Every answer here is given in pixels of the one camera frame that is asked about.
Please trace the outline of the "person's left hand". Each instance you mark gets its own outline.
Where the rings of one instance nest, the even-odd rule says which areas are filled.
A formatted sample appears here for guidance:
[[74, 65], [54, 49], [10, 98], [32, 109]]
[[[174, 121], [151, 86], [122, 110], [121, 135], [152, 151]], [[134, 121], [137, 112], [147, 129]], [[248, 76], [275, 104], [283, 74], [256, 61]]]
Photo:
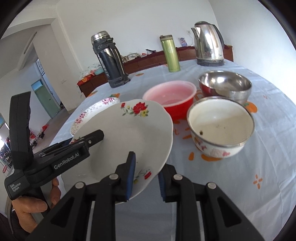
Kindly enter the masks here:
[[[52, 180], [52, 189], [50, 192], [51, 208], [53, 208], [61, 198], [61, 191], [59, 189], [59, 181], [57, 178]], [[26, 232], [31, 233], [36, 227], [37, 223], [32, 216], [32, 213], [42, 213], [48, 209], [45, 201], [34, 197], [21, 196], [12, 201], [13, 208], [18, 217], [20, 226]]]

